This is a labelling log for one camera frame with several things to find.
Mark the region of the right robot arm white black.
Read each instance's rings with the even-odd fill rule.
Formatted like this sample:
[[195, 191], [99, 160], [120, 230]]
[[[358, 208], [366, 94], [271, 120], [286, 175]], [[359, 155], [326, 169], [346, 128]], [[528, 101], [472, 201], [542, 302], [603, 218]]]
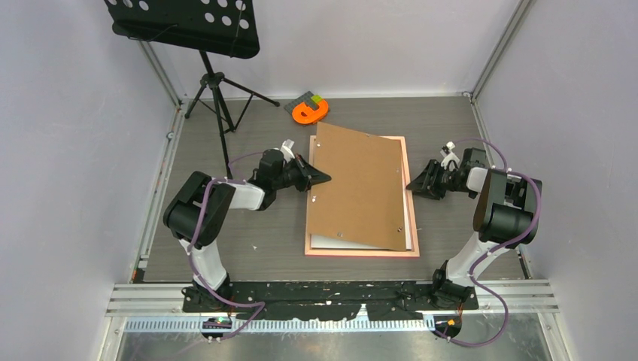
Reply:
[[442, 149], [443, 160], [431, 159], [406, 187], [415, 196], [440, 200], [450, 192], [477, 199], [473, 233], [462, 250], [433, 273], [428, 299], [436, 308], [456, 308], [475, 295], [482, 272], [500, 255], [529, 244], [538, 228], [542, 181], [488, 167], [485, 150]]

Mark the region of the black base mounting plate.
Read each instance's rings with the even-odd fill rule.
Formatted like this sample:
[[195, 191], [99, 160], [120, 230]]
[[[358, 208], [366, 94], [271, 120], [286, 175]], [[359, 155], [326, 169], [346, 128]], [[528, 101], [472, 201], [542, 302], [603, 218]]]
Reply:
[[466, 298], [445, 295], [427, 281], [233, 282], [219, 289], [184, 287], [186, 313], [222, 312], [240, 320], [353, 320], [360, 311], [373, 320], [417, 320], [422, 311], [475, 310], [474, 290]]

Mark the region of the aluminium rail front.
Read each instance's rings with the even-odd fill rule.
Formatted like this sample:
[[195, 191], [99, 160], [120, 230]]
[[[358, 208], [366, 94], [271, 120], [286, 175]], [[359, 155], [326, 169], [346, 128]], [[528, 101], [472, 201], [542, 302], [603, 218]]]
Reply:
[[122, 284], [114, 287], [108, 303], [107, 317], [122, 317], [124, 329], [131, 332], [210, 331], [206, 322], [220, 319], [220, 332], [393, 332], [433, 331], [449, 320], [458, 323], [470, 315], [491, 317], [508, 314], [557, 314], [560, 309], [545, 280], [488, 281], [462, 310], [430, 310], [419, 307], [402, 311], [391, 306], [386, 313], [375, 311], [371, 302], [353, 306], [333, 301], [306, 307], [309, 317], [276, 317], [264, 308], [254, 320], [253, 311], [186, 312], [183, 284]]

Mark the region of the pink wooden picture frame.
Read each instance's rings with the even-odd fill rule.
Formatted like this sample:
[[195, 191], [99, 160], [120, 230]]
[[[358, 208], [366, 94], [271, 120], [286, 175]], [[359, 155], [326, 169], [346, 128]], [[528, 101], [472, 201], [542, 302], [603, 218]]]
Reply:
[[[407, 184], [410, 178], [409, 160], [407, 155], [406, 140], [403, 136], [383, 136], [390, 140], [398, 141], [401, 143], [403, 152], [402, 160], [402, 172], [403, 172], [403, 185]], [[314, 160], [314, 148], [316, 143], [316, 136], [310, 136], [310, 161]], [[355, 258], [385, 258], [385, 259], [416, 259], [420, 256], [419, 241], [418, 241], [418, 228], [416, 224], [414, 200], [412, 191], [404, 190], [404, 216], [406, 216], [406, 228], [409, 229], [406, 240], [410, 241], [411, 249], [406, 251], [385, 250], [380, 248], [325, 248], [314, 247], [312, 245], [312, 234], [308, 231], [308, 209], [310, 203], [312, 203], [312, 197], [308, 196], [308, 202], [306, 207], [306, 228], [305, 228], [305, 240], [304, 240], [304, 254], [305, 256], [322, 256], [322, 257], [355, 257]]]

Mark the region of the landscape sunset photo print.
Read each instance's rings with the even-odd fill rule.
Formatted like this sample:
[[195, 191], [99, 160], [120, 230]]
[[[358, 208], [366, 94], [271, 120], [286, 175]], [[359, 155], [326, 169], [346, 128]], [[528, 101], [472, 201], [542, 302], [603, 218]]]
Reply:
[[420, 256], [418, 231], [415, 220], [414, 200], [412, 192], [403, 191], [404, 218], [406, 231], [406, 250], [390, 250], [329, 238], [322, 235], [312, 235], [305, 231], [304, 252], [306, 256], [337, 256], [337, 257], [380, 257], [380, 258], [417, 258]]

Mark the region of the grey lego plate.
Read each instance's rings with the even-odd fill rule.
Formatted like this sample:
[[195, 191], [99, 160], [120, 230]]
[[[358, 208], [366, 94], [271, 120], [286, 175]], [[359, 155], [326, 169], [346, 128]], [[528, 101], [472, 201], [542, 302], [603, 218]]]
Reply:
[[293, 99], [292, 101], [288, 102], [285, 106], [284, 106], [284, 110], [289, 113], [292, 114], [294, 108], [296, 108], [299, 105], [303, 105], [304, 107], [310, 108], [312, 111], [316, 111], [319, 109], [319, 105], [317, 104], [317, 102], [313, 99], [314, 97], [314, 93], [311, 91], [307, 91], [305, 93], [303, 93], [302, 95], [300, 95], [299, 97]]

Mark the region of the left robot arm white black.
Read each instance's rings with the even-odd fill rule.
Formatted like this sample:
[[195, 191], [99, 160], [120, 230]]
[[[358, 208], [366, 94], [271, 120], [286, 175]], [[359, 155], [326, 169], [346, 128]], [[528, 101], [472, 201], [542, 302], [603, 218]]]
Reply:
[[222, 311], [234, 303], [229, 272], [223, 266], [217, 242], [229, 211], [264, 211], [279, 190], [293, 187], [305, 193], [331, 179], [286, 147], [263, 151], [247, 180], [193, 172], [165, 209], [163, 224], [184, 249], [193, 273], [193, 288], [202, 293], [203, 303], [212, 311]]

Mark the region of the brown cardboard backing board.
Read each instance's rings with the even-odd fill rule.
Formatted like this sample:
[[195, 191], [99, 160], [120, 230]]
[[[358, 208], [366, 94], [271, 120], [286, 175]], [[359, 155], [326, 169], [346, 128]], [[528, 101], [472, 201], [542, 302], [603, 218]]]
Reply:
[[332, 180], [309, 192], [308, 231], [406, 250], [402, 160], [398, 141], [319, 123], [312, 165]]

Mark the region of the orange tape dispenser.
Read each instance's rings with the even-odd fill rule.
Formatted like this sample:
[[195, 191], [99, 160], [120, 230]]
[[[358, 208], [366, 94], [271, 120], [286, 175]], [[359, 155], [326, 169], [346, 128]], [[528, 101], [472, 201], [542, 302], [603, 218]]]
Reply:
[[292, 118], [295, 122], [302, 125], [311, 125], [319, 122], [330, 111], [328, 102], [320, 96], [312, 96], [310, 104], [314, 104], [316, 108], [302, 102], [296, 105], [292, 110]]

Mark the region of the black music stand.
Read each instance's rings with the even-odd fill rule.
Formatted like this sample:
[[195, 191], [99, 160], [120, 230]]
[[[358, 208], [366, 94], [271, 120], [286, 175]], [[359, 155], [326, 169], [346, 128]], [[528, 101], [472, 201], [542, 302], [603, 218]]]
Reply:
[[260, 41], [251, 1], [108, 1], [108, 12], [117, 35], [137, 41], [158, 42], [199, 52], [205, 73], [195, 98], [188, 105], [186, 118], [202, 103], [205, 90], [212, 93], [209, 106], [216, 116], [226, 176], [232, 177], [226, 134], [235, 132], [242, 118], [233, 119], [220, 88], [225, 83], [248, 94], [280, 106], [275, 101], [215, 71], [209, 54], [251, 59], [260, 52]]

